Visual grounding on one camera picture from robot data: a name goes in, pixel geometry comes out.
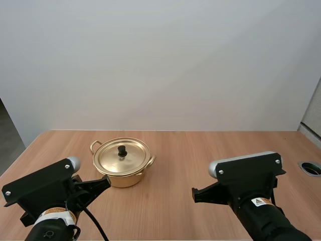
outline wooden tabletop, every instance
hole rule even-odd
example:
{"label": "wooden tabletop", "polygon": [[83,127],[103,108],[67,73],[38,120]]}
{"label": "wooden tabletop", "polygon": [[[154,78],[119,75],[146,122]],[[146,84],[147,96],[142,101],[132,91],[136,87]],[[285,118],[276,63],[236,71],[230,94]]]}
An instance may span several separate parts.
{"label": "wooden tabletop", "polygon": [[[228,206],[194,203],[191,188],[215,182],[213,160],[275,151],[287,172],[279,176],[276,204],[291,223],[312,239],[321,239],[321,178],[303,173],[298,162],[321,162],[321,151],[299,132],[134,132],[49,131],[41,134],[0,177],[0,186],[69,156],[81,159],[83,181],[102,177],[92,164],[94,140],[117,137],[144,141],[157,155],[144,179],[129,188],[109,188],[88,209],[110,240],[250,239]],[[0,201],[0,240],[24,240],[24,211]],[[80,240],[102,240],[86,214],[80,215]]]}

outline pot lid knob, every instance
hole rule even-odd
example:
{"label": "pot lid knob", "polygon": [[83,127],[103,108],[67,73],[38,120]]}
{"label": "pot lid knob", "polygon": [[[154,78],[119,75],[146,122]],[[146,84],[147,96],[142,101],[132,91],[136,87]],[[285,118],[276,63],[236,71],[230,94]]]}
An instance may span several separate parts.
{"label": "pot lid knob", "polygon": [[125,146],[119,146],[118,147],[118,155],[120,157],[125,157],[127,156],[127,151],[126,151],[126,147]]}

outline pot lid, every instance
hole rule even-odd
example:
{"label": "pot lid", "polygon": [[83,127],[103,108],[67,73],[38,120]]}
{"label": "pot lid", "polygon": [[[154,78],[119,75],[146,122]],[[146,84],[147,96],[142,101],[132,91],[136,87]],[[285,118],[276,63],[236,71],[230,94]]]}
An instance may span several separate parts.
{"label": "pot lid", "polygon": [[148,146],[134,138],[117,138],[102,144],[95,152],[94,165],[109,176],[128,176],[138,173],[148,163]]}

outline golden pot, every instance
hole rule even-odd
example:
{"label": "golden pot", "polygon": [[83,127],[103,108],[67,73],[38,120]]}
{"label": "golden pot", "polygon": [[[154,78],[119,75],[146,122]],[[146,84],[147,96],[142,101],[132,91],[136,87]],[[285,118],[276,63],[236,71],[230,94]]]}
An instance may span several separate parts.
{"label": "golden pot", "polygon": [[[100,146],[94,151],[96,143]],[[111,186],[121,188],[138,183],[156,159],[144,142],[134,138],[117,138],[105,143],[94,141],[90,151],[97,170],[108,175]]]}

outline pot handle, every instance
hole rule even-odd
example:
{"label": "pot handle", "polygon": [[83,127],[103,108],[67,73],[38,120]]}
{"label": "pot handle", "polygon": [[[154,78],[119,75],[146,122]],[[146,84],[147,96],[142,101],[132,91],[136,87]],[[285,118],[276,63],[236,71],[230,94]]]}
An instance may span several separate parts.
{"label": "pot handle", "polygon": [[150,167],[150,166],[154,163],[155,159],[156,159],[156,156],[155,156],[155,155],[152,155],[152,157],[151,157],[150,160],[147,162],[147,165],[146,165],[146,167],[145,167],[144,169],[146,169],[147,167]]}
{"label": "pot handle", "polygon": [[140,175],[142,175],[143,172],[145,171],[145,169],[146,169],[147,167],[150,167],[150,166],[154,163],[155,159],[156,159],[156,156],[155,156],[155,155],[152,155],[152,157],[150,158],[150,160],[147,162],[147,165],[145,166],[145,168],[144,168],[140,173],[135,174],[135,176],[140,176]]}
{"label": "pot handle", "polygon": [[90,150],[91,150],[91,153],[94,155],[94,150],[92,149],[93,146],[96,144],[96,143],[99,143],[100,145],[102,145],[102,143],[100,141],[94,141],[91,145],[90,145]]}

